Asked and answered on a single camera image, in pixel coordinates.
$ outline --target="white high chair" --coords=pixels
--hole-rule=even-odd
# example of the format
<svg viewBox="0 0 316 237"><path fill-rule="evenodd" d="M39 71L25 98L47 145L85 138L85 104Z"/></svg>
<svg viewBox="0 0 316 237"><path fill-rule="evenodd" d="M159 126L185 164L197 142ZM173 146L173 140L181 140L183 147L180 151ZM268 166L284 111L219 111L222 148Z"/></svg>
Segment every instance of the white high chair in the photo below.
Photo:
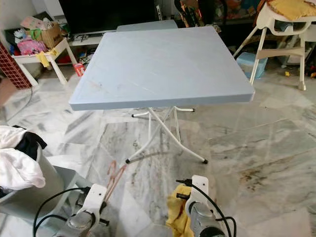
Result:
<svg viewBox="0 0 316 237"><path fill-rule="evenodd" d="M284 22L305 22L303 28L299 30L294 30L293 25L288 26L285 31L276 31L275 30L275 21L284 21ZM246 45L246 43L250 40L250 38L255 34L258 29L262 29L262 34L256 54L256 59L253 65L250 83L253 84L254 78L256 75L257 67L259 60L267 57L274 56L284 56L284 55L296 55L301 57L300 61L300 82L298 88L300 90L306 90L306 86L304 83L304 64L305 64L305 31L311 25L312 21L316 21L316 16L308 16L301 17L295 21L290 21L282 15L277 14L273 10L270 9L269 6L265 3L263 8L261 9L258 18L256 27L252 30L252 32L248 35L248 37L242 42L241 46L234 53L234 57L241 51L241 49ZM275 36L293 36L299 35L301 38L300 47L292 47L292 48L280 48L280 49L262 49L263 42L265 40L267 28L270 29L271 33Z"/></svg>

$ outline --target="cardboard box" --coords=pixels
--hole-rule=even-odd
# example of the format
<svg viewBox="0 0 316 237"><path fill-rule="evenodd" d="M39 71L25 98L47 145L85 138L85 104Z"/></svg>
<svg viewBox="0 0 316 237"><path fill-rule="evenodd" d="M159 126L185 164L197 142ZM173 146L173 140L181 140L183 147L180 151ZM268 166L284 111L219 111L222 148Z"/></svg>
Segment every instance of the cardboard box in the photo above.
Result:
<svg viewBox="0 0 316 237"><path fill-rule="evenodd" d="M63 39L59 25L55 22L53 24L48 30L27 31L26 34L37 41L43 41L47 48L52 49Z"/></svg>

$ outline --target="yellow cloth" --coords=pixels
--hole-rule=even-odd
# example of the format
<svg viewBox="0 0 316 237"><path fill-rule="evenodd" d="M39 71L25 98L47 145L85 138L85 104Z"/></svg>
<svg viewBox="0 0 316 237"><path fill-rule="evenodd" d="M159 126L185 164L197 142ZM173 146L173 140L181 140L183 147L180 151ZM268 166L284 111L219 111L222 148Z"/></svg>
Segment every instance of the yellow cloth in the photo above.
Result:
<svg viewBox="0 0 316 237"><path fill-rule="evenodd" d="M189 195L190 192L191 187L180 184L167 199L168 220L166 225L172 229L173 237L194 237L190 229L190 219L185 210L186 201L176 197L177 193Z"/></svg>
<svg viewBox="0 0 316 237"><path fill-rule="evenodd" d="M316 7L304 0L270 0L268 5L273 11L285 16L290 21L295 21L303 16L316 16Z"/></svg>
<svg viewBox="0 0 316 237"><path fill-rule="evenodd" d="M57 50L55 48L53 48L52 50L48 51L46 54L52 54L52 55L56 56L57 53L58 53ZM43 64L44 67L47 68L49 66L49 62L48 62L46 56L44 55L43 51L36 54L35 56Z"/></svg>

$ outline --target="blue container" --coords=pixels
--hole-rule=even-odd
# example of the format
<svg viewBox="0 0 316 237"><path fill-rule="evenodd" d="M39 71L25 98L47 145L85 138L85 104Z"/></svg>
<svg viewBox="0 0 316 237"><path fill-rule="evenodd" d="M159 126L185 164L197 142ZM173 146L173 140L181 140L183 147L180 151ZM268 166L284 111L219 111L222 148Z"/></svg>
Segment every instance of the blue container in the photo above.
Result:
<svg viewBox="0 0 316 237"><path fill-rule="evenodd" d="M241 67L245 75L250 78L253 65L255 63L256 55L253 53L243 52L237 59L238 65ZM263 72L265 71L265 67L267 64L268 58L263 58L259 60L259 64L256 71L255 79L259 79Z"/></svg>

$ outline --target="black television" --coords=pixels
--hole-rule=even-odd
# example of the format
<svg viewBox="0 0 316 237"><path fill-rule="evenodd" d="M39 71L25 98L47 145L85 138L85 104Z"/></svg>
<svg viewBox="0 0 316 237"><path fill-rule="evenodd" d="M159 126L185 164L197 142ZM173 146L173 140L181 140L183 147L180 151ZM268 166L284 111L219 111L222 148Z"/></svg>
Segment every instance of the black television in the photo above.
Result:
<svg viewBox="0 0 316 237"><path fill-rule="evenodd" d="M71 34L114 31L156 20L154 0L59 0Z"/></svg>

